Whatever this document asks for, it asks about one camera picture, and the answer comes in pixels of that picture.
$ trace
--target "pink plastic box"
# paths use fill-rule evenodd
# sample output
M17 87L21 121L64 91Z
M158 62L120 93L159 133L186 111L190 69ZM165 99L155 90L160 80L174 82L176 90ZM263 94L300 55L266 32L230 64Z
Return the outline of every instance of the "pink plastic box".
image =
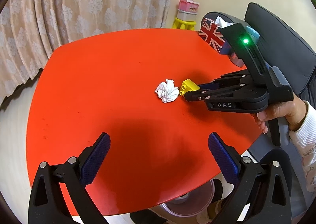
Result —
M193 0L180 0L179 9L185 12L196 13L198 11L199 3Z

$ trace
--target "curtain fold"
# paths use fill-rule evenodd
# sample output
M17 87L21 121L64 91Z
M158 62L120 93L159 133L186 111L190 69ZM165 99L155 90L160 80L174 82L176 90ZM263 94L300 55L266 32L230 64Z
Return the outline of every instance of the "curtain fold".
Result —
M170 0L8 0L0 13L0 103L53 51L106 32L161 28Z

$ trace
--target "human hand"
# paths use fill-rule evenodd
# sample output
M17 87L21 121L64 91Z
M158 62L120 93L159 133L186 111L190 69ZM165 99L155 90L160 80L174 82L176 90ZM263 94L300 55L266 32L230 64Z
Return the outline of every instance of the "human hand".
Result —
M285 117L289 123L289 129L297 131L302 125L307 114L307 105L294 94L294 100L270 104L268 107L257 114L252 114L256 124L264 134L268 132L265 121L279 117Z

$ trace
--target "stool leg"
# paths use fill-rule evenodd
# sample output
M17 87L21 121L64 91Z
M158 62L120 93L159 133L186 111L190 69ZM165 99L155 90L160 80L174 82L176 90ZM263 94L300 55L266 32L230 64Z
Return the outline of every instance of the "stool leg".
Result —
M172 25L172 29L176 29L178 27L178 24L179 23L177 21L174 21Z

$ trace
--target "crumpled white tissue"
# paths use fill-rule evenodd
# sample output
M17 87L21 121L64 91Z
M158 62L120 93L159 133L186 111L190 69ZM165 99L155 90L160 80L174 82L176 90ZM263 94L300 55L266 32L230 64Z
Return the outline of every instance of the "crumpled white tissue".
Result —
M233 25L232 23L227 23L223 20L222 17L217 17L215 21L216 25L219 26L220 28L225 28L227 26Z
M155 93L161 98L162 102L168 103L176 100L179 95L179 88L175 87L172 79L166 79L156 88Z

